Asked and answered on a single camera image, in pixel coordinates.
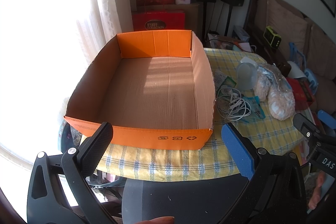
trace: open box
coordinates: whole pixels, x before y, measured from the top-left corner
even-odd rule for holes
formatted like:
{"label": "open box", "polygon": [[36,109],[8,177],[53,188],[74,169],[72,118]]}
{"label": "open box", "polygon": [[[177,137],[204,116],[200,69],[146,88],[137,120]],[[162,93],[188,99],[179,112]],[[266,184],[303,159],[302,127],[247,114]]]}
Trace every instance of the open box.
{"label": "open box", "polygon": [[114,144],[195,150],[212,134],[214,100],[210,64],[193,32],[121,33],[88,67],[64,119],[87,137],[109,122]]}

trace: yellow plaid tablecloth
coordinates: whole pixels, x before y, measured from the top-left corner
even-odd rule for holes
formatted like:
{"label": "yellow plaid tablecloth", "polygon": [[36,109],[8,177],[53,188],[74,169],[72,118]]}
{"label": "yellow plaid tablecloth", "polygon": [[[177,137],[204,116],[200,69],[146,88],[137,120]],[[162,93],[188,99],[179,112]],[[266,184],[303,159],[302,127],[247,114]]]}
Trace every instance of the yellow plaid tablecloth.
{"label": "yellow plaid tablecloth", "polygon": [[[205,49],[212,72],[219,69],[236,79],[236,67],[244,56],[258,63],[265,60],[253,53]],[[252,96],[253,91],[244,91]],[[294,148],[302,135],[293,127],[292,118],[274,119],[267,102],[261,103],[266,118],[250,123],[235,122],[238,131],[255,147],[264,147],[271,154],[283,155]],[[302,111],[311,120],[309,111]],[[225,177],[239,173],[222,139],[225,122],[215,110],[213,134],[201,150],[158,150],[110,144],[97,169],[118,176],[150,181],[185,181]]]}

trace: sofa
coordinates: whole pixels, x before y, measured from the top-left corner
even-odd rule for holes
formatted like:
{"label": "sofa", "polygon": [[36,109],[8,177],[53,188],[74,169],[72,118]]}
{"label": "sofa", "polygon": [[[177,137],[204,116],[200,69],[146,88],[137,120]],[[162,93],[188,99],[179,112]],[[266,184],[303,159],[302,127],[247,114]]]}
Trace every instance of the sofa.
{"label": "sofa", "polygon": [[[263,38],[266,26],[272,26],[282,40],[277,50]],[[250,0],[244,29],[256,53],[268,63],[276,64],[287,76],[290,65],[289,42],[306,57],[307,68],[315,74],[319,86],[312,111],[336,111],[336,44],[304,13],[283,0]]]}

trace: speaker stand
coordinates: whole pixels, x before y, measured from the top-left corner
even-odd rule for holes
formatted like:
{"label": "speaker stand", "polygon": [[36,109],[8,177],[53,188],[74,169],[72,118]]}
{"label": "speaker stand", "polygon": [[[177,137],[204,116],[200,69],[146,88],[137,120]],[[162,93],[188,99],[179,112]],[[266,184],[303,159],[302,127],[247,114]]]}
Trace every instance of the speaker stand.
{"label": "speaker stand", "polygon": [[206,34],[205,34],[205,23],[207,20],[207,2],[203,2],[203,23],[202,23],[202,44],[205,45]]}
{"label": "speaker stand", "polygon": [[229,5],[229,13],[227,14],[227,21],[226,21],[226,28],[225,28],[224,36],[227,36],[227,31],[229,30],[231,13],[232,13],[232,5]]}

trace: green radio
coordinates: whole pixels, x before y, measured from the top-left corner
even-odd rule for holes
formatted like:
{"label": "green radio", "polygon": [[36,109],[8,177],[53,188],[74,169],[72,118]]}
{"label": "green radio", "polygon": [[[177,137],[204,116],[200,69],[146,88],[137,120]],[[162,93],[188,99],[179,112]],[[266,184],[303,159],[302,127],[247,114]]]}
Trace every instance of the green radio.
{"label": "green radio", "polygon": [[264,38],[272,48],[278,48],[281,42],[281,36],[273,30],[271,26],[267,26],[264,31]]}

